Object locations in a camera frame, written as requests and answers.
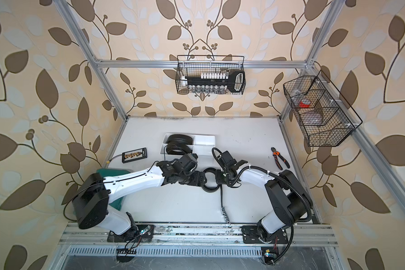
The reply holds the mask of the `black belt front loop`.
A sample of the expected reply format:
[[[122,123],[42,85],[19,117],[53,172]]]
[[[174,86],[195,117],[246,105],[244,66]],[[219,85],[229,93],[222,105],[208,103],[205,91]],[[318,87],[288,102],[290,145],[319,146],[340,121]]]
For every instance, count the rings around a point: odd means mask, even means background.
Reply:
[[[166,145],[165,152],[168,155],[185,155],[191,154],[192,150],[185,144],[170,142]]]

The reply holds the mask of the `white divided storage tray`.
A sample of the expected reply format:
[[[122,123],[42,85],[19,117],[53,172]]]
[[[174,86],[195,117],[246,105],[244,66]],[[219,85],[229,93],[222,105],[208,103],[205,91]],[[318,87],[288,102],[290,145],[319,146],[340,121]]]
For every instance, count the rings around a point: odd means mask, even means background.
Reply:
[[[166,133],[164,136],[160,149],[160,153],[162,155],[168,155],[165,152],[165,147],[167,145],[166,140],[170,135],[173,135],[173,133]],[[193,138],[193,144],[188,145],[188,147],[192,150],[191,154],[196,154],[198,157],[211,156],[212,148],[216,146],[215,136],[189,135],[189,134],[182,134],[182,135],[188,135]]]

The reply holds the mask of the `black belt long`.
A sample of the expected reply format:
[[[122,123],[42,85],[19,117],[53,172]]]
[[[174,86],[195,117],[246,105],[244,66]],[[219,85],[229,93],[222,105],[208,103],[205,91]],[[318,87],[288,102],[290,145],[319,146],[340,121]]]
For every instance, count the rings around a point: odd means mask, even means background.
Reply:
[[[166,140],[167,144],[172,143],[172,142],[176,142],[179,144],[185,144],[185,145],[192,145],[194,140],[192,137],[190,137],[188,135],[173,134],[173,135],[170,135]]]

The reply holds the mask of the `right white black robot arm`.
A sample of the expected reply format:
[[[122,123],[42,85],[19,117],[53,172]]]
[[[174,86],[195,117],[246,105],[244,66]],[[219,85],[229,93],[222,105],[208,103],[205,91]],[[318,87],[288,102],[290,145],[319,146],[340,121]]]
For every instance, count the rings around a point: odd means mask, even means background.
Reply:
[[[292,171],[270,172],[244,160],[238,162],[228,151],[222,153],[216,147],[211,153],[220,166],[215,173],[218,185],[238,188],[250,183],[266,191],[272,211],[257,223],[262,233],[272,235],[296,223],[311,221],[313,202]]]

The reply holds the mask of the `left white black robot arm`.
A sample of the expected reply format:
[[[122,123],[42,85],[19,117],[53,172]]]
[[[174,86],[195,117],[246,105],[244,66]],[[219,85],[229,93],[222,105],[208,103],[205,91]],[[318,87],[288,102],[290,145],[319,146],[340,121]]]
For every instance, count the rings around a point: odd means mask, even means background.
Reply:
[[[207,179],[204,172],[196,170],[197,167],[198,156],[185,154],[179,159],[155,162],[149,169],[120,176],[91,174],[72,198],[78,228],[101,227],[126,241],[141,236],[132,215],[110,204],[134,192],[167,184],[201,187]]]

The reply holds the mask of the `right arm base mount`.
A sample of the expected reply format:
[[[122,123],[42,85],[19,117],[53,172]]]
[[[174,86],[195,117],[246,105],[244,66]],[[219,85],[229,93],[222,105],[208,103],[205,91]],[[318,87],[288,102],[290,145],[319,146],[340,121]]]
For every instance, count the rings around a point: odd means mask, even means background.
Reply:
[[[270,234],[261,226],[247,225],[241,227],[241,232],[245,244],[287,244],[289,242],[287,233],[282,229]]]

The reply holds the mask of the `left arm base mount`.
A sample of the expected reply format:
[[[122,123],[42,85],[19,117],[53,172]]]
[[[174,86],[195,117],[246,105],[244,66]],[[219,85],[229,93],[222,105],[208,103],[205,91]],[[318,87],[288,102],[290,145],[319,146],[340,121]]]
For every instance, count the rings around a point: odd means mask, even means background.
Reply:
[[[108,234],[108,243],[126,243],[126,242],[138,242],[140,239],[152,239],[154,236],[154,225],[136,225],[131,227],[122,235],[117,235],[110,231]]]

